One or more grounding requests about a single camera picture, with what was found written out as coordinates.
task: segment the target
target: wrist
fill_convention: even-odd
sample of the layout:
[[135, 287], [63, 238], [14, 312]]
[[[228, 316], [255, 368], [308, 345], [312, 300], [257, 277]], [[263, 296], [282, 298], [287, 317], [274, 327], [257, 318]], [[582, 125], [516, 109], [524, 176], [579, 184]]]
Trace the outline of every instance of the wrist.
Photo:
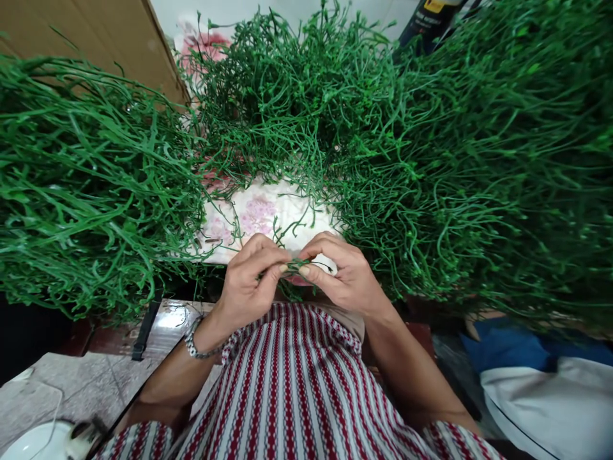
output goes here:
[[380, 324], [391, 324], [397, 318], [399, 318], [396, 308], [392, 305], [387, 297], [372, 304], [373, 307], [369, 308], [363, 313], [364, 321]]
[[213, 309], [196, 329], [193, 335], [193, 344], [203, 353], [219, 347], [234, 331], [224, 327], [219, 314]]

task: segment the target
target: blue cloth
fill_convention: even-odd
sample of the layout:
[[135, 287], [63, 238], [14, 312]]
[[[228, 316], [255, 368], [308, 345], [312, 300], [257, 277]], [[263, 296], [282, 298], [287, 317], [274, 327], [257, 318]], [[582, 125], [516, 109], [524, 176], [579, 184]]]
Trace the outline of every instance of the blue cloth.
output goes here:
[[492, 318], [474, 324], [480, 342], [462, 334], [473, 369], [481, 373], [497, 367], [531, 367], [555, 372], [561, 356], [583, 358], [613, 366], [613, 352], [602, 342], [575, 330], [537, 334], [508, 318]]

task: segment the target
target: striped clothing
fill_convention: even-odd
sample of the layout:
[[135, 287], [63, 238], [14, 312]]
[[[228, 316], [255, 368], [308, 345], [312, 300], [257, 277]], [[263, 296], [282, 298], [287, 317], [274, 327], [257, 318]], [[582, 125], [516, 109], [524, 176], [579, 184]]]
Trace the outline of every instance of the striped clothing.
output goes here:
[[147, 422], [97, 458], [500, 458], [457, 425], [405, 425], [361, 361], [360, 341], [317, 307], [274, 304], [230, 337], [222, 363], [179, 447], [168, 427]]

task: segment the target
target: white fabric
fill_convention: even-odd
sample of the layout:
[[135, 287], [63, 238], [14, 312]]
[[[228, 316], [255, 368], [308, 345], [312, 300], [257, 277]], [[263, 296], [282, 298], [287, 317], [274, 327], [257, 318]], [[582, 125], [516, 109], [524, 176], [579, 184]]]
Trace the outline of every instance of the white fabric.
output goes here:
[[[255, 233], [263, 233], [276, 242], [277, 230], [278, 236], [285, 232], [281, 243], [296, 257], [317, 233], [338, 235], [335, 227], [340, 228], [340, 223], [332, 216], [333, 208], [310, 209], [308, 198], [302, 195], [297, 186], [287, 181], [265, 184], [261, 178], [254, 178], [249, 188], [232, 195], [232, 203], [218, 200], [205, 204], [206, 222], [194, 235], [198, 244], [190, 252], [205, 254], [214, 249], [206, 262], [226, 265]], [[328, 265], [336, 274], [336, 264], [327, 257], [319, 255], [314, 261]]]
[[528, 367], [481, 373], [494, 420], [537, 460], [613, 459], [612, 383], [613, 367], [581, 358], [560, 358], [555, 374]]

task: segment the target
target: black strap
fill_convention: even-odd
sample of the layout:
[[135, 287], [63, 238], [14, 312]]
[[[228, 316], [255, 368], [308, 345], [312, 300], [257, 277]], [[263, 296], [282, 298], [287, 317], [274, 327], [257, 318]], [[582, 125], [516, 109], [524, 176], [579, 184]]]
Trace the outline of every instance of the black strap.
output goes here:
[[139, 336], [132, 346], [132, 361], [142, 361], [142, 354], [147, 348], [147, 339], [149, 338], [149, 333], [151, 332], [151, 327], [153, 327], [153, 321], [155, 321], [155, 317], [158, 314], [161, 302], [162, 294], [158, 293], [149, 303], [149, 308], [140, 324]]

